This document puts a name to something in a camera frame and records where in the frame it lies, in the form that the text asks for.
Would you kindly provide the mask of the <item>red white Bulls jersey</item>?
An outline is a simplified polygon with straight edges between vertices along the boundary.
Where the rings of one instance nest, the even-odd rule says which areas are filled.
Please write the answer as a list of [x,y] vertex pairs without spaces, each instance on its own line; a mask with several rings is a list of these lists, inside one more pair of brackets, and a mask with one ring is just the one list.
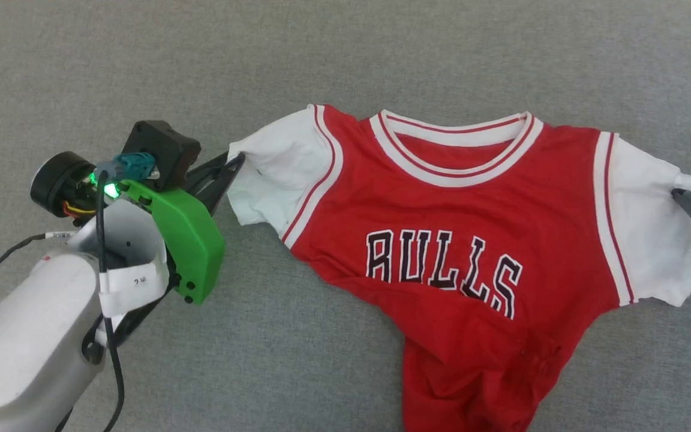
[[616,133],[310,104],[238,156],[239,224],[404,334],[405,432],[526,432],[600,315],[691,295],[691,176]]

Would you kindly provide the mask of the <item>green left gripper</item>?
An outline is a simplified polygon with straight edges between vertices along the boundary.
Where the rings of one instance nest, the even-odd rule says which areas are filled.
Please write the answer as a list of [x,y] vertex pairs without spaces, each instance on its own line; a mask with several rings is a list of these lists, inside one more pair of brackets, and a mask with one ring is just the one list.
[[63,151],[36,171],[33,202],[89,230],[89,251],[107,273],[105,301],[154,302],[171,290],[202,304],[217,282],[226,246],[214,213],[246,161],[222,153],[189,168],[181,188],[143,183],[159,172],[148,153],[98,164]]

